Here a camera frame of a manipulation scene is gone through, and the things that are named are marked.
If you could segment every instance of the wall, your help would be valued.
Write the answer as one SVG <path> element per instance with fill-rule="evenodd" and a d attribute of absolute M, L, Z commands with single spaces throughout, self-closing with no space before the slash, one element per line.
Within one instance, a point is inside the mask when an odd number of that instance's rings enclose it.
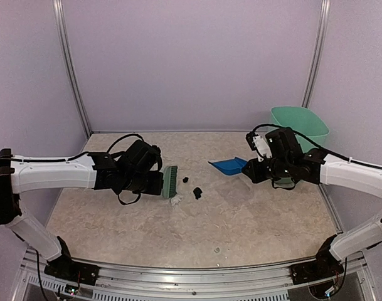
<path fill-rule="evenodd" d="M 332 150 L 382 164 L 382 0 L 332 0 L 311 109 L 330 126 Z M 329 192 L 347 230 L 382 209 L 363 193 Z M 382 244 L 365 253 L 382 300 Z"/>
<path fill-rule="evenodd" d="M 65 1 L 94 131 L 245 130 L 300 105 L 321 1 Z"/>
<path fill-rule="evenodd" d="M 0 149 L 67 156 L 85 143 L 68 84 L 52 1 L 0 0 Z M 58 190 L 22 195 L 45 222 Z M 9 297 L 26 247 L 0 226 L 0 300 Z"/>

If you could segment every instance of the green brush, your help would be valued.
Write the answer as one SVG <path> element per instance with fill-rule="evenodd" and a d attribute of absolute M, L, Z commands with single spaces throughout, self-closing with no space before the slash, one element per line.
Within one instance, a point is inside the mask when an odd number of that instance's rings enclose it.
<path fill-rule="evenodd" d="M 161 195 L 165 199 L 171 199 L 177 194 L 178 166 L 167 166 L 163 171 L 163 189 Z"/>

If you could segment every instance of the robotic arm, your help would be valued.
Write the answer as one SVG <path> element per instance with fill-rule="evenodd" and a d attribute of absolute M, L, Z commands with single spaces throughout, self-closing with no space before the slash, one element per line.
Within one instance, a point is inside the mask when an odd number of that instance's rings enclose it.
<path fill-rule="evenodd" d="M 313 184 L 338 185 L 372 194 L 382 199 L 382 166 L 355 161 L 323 147 L 303 153 L 294 131 L 279 128 L 266 134 L 247 135 L 258 157 L 243 168 L 253 183 L 291 178 Z M 342 273 L 340 261 L 382 242 L 382 212 L 356 228 L 328 238 L 316 254 L 316 260 L 291 266 L 294 284 L 311 282 Z"/>
<path fill-rule="evenodd" d="M 157 163 L 157 170 L 150 169 Z M 84 152 L 71 158 L 13 156 L 11 149 L 0 152 L 0 225 L 11 229 L 48 262 L 45 273 L 69 281 L 94 285 L 98 267 L 71 259 L 66 243 L 51 234 L 19 203 L 19 194 L 46 188 L 80 187 L 123 190 L 160 195 L 163 174 L 160 149 L 142 140 L 126 151 Z"/>

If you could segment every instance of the marble tabletop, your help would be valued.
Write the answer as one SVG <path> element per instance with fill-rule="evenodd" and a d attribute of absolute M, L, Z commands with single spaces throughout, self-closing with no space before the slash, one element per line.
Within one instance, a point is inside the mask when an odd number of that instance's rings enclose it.
<path fill-rule="evenodd" d="M 86 151 L 106 151 L 120 134 L 93 134 Z M 178 166 L 173 206 L 143 195 L 122 206 L 110 190 L 64 189 L 47 228 L 76 258 L 143 267 L 214 268 L 276 263 L 315 255 L 336 233 L 318 187 L 293 191 L 252 184 L 243 174 L 225 176 L 208 161 L 256 157 L 243 132 L 142 133 L 161 148 L 164 166 Z M 125 150 L 128 138 L 113 151 Z M 193 189 L 202 197 L 195 199 Z M 123 192 L 124 201 L 135 195 Z"/>

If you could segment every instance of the green trash bin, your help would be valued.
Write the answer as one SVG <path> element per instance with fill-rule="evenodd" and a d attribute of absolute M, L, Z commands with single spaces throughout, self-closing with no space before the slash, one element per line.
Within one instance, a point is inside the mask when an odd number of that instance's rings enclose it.
<path fill-rule="evenodd" d="M 270 123 L 281 125 L 282 127 L 290 127 L 296 130 L 321 146 L 324 146 L 329 128 L 327 125 L 312 111 L 302 107 L 275 107 L 272 109 Z M 315 146 L 306 141 L 301 136 L 296 135 L 298 143 L 301 145 L 303 152 L 308 152 Z M 290 178 L 276 181 L 279 186 L 293 185 Z"/>

